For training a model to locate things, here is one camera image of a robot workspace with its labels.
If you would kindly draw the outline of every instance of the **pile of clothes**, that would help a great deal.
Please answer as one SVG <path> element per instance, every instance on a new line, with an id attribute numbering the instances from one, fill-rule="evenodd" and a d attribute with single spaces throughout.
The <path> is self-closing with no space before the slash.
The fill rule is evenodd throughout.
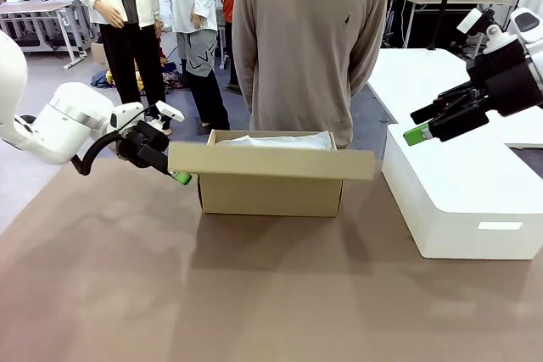
<path id="1" fill-rule="evenodd" d="M 171 92 L 174 89 L 182 89 L 184 87 L 182 83 L 182 75 L 177 70 L 176 63 L 168 61 L 166 56 L 160 50 L 160 64 L 162 65 L 162 78 L 164 80 L 164 89 L 166 93 Z M 143 88 L 142 78 L 139 75 L 139 69 L 136 62 L 134 62 L 134 70 L 136 71 L 137 87 L 139 93 L 145 96 L 145 89 Z M 113 88 L 115 82 L 110 70 L 103 70 L 98 72 L 92 77 L 91 85 L 95 88 Z"/>

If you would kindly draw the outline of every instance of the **black pants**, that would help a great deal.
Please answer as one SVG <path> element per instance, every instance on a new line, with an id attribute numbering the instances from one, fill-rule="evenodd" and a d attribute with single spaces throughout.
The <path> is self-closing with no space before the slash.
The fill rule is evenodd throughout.
<path id="1" fill-rule="evenodd" d="M 194 103 L 202 123 L 211 123 L 213 129 L 230 130 L 228 112 L 222 102 L 221 89 L 215 76 L 215 71 L 206 76 L 197 76 L 187 71 L 187 60 L 181 60 L 183 77 L 186 79 L 193 94 Z"/>
<path id="2" fill-rule="evenodd" d="M 160 45 L 154 33 L 154 25 L 142 29 L 138 24 L 125 24 L 122 29 L 100 25 L 100 33 L 120 100 L 123 103 L 142 102 L 137 88 L 135 59 L 148 104 L 165 102 Z M 150 114 L 156 117 L 159 111 L 151 109 Z"/>
<path id="3" fill-rule="evenodd" d="M 230 56 L 230 83 L 232 85 L 239 85 L 238 73 L 236 72 L 236 65 L 234 64 L 234 51 L 232 49 L 232 23 L 227 22 L 227 53 Z"/>

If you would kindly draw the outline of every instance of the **white storage bin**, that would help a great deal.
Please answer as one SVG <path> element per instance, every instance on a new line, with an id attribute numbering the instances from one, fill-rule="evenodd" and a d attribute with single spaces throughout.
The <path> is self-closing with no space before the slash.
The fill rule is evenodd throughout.
<path id="1" fill-rule="evenodd" d="M 383 174 L 421 255 L 532 259 L 543 247 L 543 180 L 484 129 L 409 147 L 410 127 L 389 126 Z"/>

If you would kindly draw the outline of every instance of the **beige sweater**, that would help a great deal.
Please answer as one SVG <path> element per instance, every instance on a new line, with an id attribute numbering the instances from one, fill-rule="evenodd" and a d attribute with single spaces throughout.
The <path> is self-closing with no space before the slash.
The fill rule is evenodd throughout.
<path id="1" fill-rule="evenodd" d="M 386 0 L 235 0 L 233 51 L 251 128 L 352 140 L 350 99 L 377 59 Z"/>

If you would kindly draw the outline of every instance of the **cardboard box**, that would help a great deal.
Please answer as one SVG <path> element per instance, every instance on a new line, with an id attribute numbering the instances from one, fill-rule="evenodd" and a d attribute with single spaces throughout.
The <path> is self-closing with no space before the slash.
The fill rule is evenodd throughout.
<path id="1" fill-rule="evenodd" d="M 105 56 L 105 50 L 103 44 L 94 42 L 91 44 L 92 59 L 99 64 L 108 64 L 108 59 Z"/>
<path id="2" fill-rule="evenodd" d="M 216 146 L 221 140 L 308 136 L 317 132 L 212 131 L 207 145 L 173 142 L 171 171 L 199 174 L 202 209 L 211 214 L 334 217 L 343 181 L 372 180 L 373 152 Z"/>

